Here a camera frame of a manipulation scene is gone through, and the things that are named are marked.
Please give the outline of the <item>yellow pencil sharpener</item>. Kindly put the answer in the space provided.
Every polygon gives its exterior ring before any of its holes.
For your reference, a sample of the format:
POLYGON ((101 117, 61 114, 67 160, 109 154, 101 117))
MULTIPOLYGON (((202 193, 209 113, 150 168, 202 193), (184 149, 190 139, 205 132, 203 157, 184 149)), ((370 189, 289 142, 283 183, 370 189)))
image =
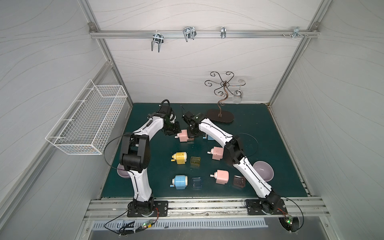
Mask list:
POLYGON ((187 162, 188 155, 186 152, 177 152, 172 155, 172 162, 176 162, 178 165, 185 165, 187 162))

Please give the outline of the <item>clear yellow tray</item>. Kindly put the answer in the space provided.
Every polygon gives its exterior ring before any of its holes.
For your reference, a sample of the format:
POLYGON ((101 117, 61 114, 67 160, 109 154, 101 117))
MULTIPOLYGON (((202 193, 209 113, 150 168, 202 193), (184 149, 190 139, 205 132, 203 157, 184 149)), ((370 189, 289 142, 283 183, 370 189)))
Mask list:
POLYGON ((191 157, 190 165, 192 167, 199 168, 201 166, 201 158, 200 157, 191 157))

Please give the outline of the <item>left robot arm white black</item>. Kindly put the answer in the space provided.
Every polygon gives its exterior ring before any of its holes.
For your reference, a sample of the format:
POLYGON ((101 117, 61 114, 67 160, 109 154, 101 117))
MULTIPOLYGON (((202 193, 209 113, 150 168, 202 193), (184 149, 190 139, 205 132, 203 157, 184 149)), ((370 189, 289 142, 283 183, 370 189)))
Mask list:
POLYGON ((180 124, 170 101, 165 99, 159 109, 148 116, 139 129, 122 136, 120 165, 128 172, 134 188, 131 209, 144 216, 150 215, 154 208, 153 191, 148 179, 148 166, 151 160, 150 140, 158 131, 172 136, 181 132, 180 124))

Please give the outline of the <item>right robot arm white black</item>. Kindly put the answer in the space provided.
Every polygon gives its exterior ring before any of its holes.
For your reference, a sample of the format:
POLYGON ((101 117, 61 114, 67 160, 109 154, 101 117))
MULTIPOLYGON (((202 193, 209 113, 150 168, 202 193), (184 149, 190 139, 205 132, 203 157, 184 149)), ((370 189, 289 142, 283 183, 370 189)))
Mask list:
POLYGON ((188 125, 188 137, 193 138, 207 134, 224 148, 224 160, 234 166, 251 184, 259 197, 260 209, 267 215, 273 214, 278 208, 281 197, 251 165, 244 152, 244 145, 240 136, 225 132, 201 113, 194 115, 187 111, 183 114, 183 120, 188 125))

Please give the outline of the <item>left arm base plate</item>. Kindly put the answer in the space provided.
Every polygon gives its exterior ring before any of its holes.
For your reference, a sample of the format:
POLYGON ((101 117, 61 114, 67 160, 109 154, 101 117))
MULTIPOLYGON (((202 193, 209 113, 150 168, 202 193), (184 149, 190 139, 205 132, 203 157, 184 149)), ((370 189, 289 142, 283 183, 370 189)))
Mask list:
POLYGON ((154 201, 147 202, 132 201, 128 204, 127 217, 166 217, 168 215, 168 201, 154 201))

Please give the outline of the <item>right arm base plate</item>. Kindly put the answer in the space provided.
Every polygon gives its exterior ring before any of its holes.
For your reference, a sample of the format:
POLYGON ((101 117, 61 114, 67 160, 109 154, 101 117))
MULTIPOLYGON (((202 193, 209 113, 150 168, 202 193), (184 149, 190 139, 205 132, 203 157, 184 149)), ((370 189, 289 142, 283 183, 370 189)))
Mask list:
POLYGON ((250 216, 283 215, 288 213, 288 210, 286 208, 286 205, 283 199, 280 199, 274 205, 268 203, 267 201, 262 201, 259 199, 246 199, 244 204, 245 204, 247 213, 250 216))

